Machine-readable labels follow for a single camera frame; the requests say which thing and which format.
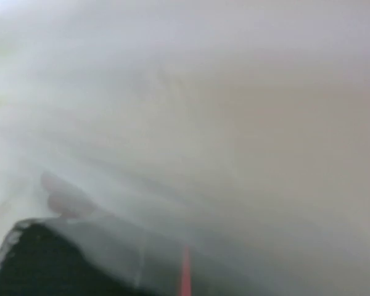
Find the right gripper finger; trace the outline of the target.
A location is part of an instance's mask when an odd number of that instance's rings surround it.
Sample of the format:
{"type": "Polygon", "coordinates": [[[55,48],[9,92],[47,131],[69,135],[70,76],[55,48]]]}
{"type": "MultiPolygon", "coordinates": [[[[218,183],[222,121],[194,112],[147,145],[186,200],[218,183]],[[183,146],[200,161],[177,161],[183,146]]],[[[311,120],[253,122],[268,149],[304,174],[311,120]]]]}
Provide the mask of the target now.
{"type": "Polygon", "coordinates": [[[0,295],[178,294],[178,264],[87,223],[19,221],[0,246],[0,295]]]}

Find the white plastic bag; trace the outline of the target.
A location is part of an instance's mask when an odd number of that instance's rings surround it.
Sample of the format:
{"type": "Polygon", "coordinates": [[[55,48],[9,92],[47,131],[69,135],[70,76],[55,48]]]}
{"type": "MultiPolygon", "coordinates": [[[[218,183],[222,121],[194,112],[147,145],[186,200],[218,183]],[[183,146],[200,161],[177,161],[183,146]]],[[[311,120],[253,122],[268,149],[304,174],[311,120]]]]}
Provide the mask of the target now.
{"type": "Polygon", "coordinates": [[[0,270],[40,223],[138,292],[370,295],[370,1],[0,1],[0,270]]]}

